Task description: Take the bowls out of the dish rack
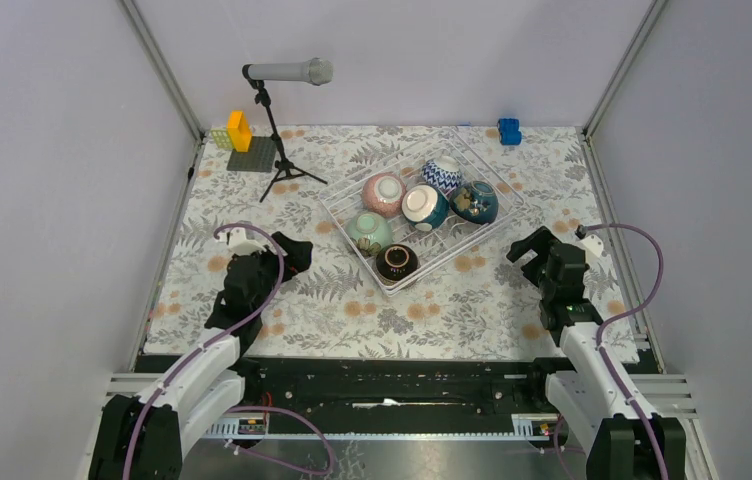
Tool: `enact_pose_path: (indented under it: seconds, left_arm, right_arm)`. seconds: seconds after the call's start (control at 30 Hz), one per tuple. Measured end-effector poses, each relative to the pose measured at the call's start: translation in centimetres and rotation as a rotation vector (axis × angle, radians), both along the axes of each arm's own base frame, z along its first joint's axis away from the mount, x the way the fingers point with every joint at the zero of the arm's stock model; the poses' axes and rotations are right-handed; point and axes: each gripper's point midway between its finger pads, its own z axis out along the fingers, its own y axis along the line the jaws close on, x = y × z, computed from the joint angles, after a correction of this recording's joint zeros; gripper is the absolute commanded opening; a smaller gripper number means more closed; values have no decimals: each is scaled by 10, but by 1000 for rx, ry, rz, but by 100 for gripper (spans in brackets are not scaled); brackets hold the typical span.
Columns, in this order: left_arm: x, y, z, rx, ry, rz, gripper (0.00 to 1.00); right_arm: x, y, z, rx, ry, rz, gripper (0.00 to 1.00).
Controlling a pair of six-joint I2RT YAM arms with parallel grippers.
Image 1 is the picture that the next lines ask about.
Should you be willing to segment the light green celadon bowl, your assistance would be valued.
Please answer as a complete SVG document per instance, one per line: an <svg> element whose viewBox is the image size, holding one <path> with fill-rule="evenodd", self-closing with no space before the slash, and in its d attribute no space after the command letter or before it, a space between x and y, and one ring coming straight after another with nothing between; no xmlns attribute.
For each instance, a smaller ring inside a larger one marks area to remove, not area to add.
<svg viewBox="0 0 752 480"><path fill-rule="evenodd" d="M349 220L344 231L356 250L365 258L378 255L394 242L388 221L381 215L365 211Z"/></svg>

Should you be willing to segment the black glazed patterned bowl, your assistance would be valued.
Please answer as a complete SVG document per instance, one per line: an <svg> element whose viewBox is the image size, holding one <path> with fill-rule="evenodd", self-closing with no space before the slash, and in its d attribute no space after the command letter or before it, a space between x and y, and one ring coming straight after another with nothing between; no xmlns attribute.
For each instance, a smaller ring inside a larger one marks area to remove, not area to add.
<svg viewBox="0 0 752 480"><path fill-rule="evenodd" d="M419 268L419 259L409 246L391 244L379 252L375 267L381 281L393 285L415 273Z"/></svg>

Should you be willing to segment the teal bowl cream interior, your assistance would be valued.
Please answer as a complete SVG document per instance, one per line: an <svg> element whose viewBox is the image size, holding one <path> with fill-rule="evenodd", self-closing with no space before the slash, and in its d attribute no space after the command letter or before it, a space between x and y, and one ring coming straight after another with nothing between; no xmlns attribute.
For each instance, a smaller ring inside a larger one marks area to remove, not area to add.
<svg viewBox="0 0 752 480"><path fill-rule="evenodd" d="M409 224L422 232L440 227L450 212L449 201L443 193L427 184L409 189L402 199L401 209Z"/></svg>

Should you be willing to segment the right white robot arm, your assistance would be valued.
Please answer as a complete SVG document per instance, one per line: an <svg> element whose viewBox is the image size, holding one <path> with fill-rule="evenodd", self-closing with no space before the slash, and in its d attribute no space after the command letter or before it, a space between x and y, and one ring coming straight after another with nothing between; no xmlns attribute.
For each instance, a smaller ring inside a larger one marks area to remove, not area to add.
<svg viewBox="0 0 752 480"><path fill-rule="evenodd" d="M682 479L686 434L676 418L661 414L605 344L615 317L602 319L585 295L590 260L603 251L595 226L580 225L577 243L540 227L513 242L507 259L540 293L542 327L560 358L538 358L527 376L525 396L535 410L558 412L586 455L588 479Z"/></svg>

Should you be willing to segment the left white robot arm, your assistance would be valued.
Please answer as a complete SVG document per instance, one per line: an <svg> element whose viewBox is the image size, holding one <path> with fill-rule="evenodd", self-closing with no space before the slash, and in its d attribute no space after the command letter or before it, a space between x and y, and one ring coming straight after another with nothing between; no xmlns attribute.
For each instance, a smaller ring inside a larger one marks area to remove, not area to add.
<svg viewBox="0 0 752 480"><path fill-rule="evenodd" d="M310 268L313 245L281 232L250 240L249 229L230 224L215 231L233 255L197 346L138 393L105 404L88 478L176 479L189 451L225 412L261 403L259 367L242 355L279 287Z"/></svg>

